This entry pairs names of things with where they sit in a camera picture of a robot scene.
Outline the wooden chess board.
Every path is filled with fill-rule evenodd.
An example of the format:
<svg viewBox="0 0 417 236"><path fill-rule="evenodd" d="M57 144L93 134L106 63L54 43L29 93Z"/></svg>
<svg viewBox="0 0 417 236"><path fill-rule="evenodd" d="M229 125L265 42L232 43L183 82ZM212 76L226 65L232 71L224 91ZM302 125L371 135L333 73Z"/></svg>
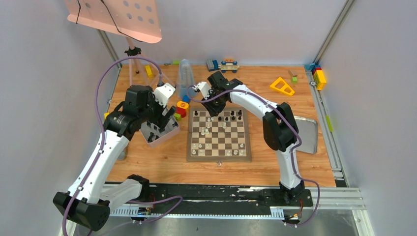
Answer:
<svg viewBox="0 0 417 236"><path fill-rule="evenodd" d="M216 117L205 108L190 110L188 162L251 162L247 110L226 107Z"/></svg>

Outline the grey toy microphone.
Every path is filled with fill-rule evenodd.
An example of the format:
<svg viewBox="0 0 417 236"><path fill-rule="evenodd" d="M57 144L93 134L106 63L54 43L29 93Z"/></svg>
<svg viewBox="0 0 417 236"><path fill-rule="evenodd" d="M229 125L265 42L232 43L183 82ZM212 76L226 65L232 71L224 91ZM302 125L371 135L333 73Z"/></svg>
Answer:
<svg viewBox="0 0 417 236"><path fill-rule="evenodd" d="M128 154L128 147L125 147L121 153L119 154L119 156L117 157L117 160L125 160Z"/></svg>

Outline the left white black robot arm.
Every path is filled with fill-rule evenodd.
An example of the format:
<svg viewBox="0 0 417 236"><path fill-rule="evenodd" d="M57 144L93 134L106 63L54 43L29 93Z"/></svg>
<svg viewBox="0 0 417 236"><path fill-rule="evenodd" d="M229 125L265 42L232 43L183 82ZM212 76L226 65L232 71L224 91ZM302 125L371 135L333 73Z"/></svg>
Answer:
<svg viewBox="0 0 417 236"><path fill-rule="evenodd" d="M105 192L102 188L117 158L143 124L155 125L159 131L165 129L176 111L175 107L167 109L175 90L169 83L156 89L143 85L127 89L125 100L100 122L99 141L79 177L66 192L57 192L53 198L64 221L97 232L119 206L130 200L145 203L150 199L149 180L139 175L130 175Z"/></svg>

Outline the red round block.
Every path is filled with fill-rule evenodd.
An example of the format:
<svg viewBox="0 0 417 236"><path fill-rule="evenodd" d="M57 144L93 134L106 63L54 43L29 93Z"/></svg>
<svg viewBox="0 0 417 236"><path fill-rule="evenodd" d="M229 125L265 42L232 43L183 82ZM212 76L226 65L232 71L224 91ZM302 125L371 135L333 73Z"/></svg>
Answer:
<svg viewBox="0 0 417 236"><path fill-rule="evenodd" d="M187 111L184 108L177 107L176 113L179 114L182 118L187 116Z"/></svg>

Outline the yellow round sign block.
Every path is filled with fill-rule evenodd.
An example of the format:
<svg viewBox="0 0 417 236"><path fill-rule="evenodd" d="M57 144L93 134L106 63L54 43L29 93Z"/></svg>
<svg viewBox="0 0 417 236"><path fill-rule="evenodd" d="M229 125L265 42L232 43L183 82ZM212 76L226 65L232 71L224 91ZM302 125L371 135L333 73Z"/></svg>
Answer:
<svg viewBox="0 0 417 236"><path fill-rule="evenodd" d="M189 111L189 103L184 102L184 101L179 101L179 102L177 103L177 108L178 108L178 109L179 109L179 108L184 109L184 110L186 110L186 111L188 112L188 111Z"/></svg>

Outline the blue small block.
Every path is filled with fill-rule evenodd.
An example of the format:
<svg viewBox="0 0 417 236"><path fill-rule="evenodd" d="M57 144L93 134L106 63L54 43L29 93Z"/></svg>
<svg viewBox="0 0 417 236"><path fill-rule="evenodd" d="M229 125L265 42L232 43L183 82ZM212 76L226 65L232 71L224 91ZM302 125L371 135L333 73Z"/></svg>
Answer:
<svg viewBox="0 0 417 236"><path fill-rule="evenodd" d="M191 100L190 100L190 98L187 95L184 95L182 97L182 101L185 102L185 103L190 103Z"/></svg>

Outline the yellow block near stand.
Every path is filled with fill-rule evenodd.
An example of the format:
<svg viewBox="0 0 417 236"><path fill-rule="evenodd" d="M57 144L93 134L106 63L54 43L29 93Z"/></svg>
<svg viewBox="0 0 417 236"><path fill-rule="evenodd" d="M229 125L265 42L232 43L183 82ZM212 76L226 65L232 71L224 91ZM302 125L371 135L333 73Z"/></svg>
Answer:
<svg viewBox="0 0 417 236"><path fill-rule="evenodd" d="M146 65L145 70L146 70L146 74L147 74L148 78L153 78L154 77L154 74L153 74L153 71L152 71L150 65Z"/></svg>

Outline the blue grey brick block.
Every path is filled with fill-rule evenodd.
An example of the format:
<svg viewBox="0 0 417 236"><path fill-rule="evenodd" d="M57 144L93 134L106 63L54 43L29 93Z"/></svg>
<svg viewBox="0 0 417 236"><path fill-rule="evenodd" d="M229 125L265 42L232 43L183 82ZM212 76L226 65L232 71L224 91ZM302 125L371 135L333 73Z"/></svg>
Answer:
<svg viewBox="0 0 417 236"><path fill-rule="evenodd" d="M208 59L206 61L206 66L207 66L207 69L208 69L209 72L216 71L216 70L220 69L217 60Z"/></svg>

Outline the wooden toy car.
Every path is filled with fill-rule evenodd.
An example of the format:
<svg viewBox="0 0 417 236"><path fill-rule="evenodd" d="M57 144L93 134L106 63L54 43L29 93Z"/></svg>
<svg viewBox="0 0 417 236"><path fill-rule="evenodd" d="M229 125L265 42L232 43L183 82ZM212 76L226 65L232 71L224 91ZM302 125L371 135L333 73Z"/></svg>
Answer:
<svg viewBox="0 0 417 236"><path fill-rule="evenodd" d="M233 59L224 59L219 65L219 69L222 73L226 73L227 71L237 73L239 67L238 62Z"/></svg>

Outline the yellow triangle shape toy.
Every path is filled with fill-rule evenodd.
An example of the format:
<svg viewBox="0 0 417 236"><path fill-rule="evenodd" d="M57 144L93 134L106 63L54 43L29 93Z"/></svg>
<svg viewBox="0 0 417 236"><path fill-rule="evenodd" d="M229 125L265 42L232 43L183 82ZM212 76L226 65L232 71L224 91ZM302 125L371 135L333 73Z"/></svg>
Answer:
<svg viewBox="0 0 417 236"><path fill-rule="evenodd" d="M294 89L282 77L278 77L270 84L269 88L287 96L293 96L295 94Z"/></svg>

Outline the wooden brown block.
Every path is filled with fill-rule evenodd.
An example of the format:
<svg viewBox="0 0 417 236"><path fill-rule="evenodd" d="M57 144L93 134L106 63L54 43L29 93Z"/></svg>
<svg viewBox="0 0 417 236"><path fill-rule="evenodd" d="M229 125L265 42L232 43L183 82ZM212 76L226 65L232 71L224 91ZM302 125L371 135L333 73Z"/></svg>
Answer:
<svg viewBox="0 0 417 236"><path fill-rule="evenodd" d="M288 70L289 75L291 76L291 78L297 78L298 74L294 71L294 70Z"/></svg>

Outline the pink music stand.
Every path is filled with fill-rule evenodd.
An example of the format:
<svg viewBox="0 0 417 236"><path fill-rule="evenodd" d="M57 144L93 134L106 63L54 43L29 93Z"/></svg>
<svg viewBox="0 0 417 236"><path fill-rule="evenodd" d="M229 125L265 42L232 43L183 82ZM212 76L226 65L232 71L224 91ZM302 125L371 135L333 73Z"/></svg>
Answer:
<svg viewBox="0 0 417 236"><path fill-rule="evenodd" d="M67 19L150 44L162 39L154 0L66 0Z"/></svg>

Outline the silver metal tin lid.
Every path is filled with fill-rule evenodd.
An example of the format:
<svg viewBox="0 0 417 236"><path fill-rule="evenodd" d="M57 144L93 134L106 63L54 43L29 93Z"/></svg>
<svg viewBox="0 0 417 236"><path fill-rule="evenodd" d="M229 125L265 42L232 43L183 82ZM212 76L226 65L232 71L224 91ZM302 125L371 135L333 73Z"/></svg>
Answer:
<svg viewBox="0 0 417 236"><path fill-rule="evenodd" d="M302 144L296 148L308 154L316 154L318 150L318 123L311 118L295 116L298 126L298 134L301 137Z"/></svg>

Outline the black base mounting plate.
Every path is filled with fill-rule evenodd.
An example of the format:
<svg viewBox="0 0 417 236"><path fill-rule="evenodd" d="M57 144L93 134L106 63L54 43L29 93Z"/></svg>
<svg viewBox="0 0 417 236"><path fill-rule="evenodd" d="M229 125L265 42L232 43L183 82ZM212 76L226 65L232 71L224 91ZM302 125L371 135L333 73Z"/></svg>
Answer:
<svg viewBox="0 0 417 236"><path fill-rule="evenodd" d="M281 188L198 184L154 184L135 200L150 202L152 214L172 208L172 214L264 216L271 215L271 207L313 206L308 189L289 199Z"/></svg>

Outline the stacked coloured bricks corner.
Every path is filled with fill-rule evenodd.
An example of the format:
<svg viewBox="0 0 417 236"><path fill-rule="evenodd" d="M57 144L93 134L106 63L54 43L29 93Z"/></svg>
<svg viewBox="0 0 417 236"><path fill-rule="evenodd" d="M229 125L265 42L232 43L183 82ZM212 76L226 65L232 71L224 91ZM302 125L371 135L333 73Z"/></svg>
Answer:
<svg viewBox="0 0 417 236"><path fill-rule="evenodd" d="M304 69L305 71L309 71L312 73L317 90L323 90L325 88L325 85L327 84L327 81L321 66L318 64L310 63L305 64Z"/></svg>

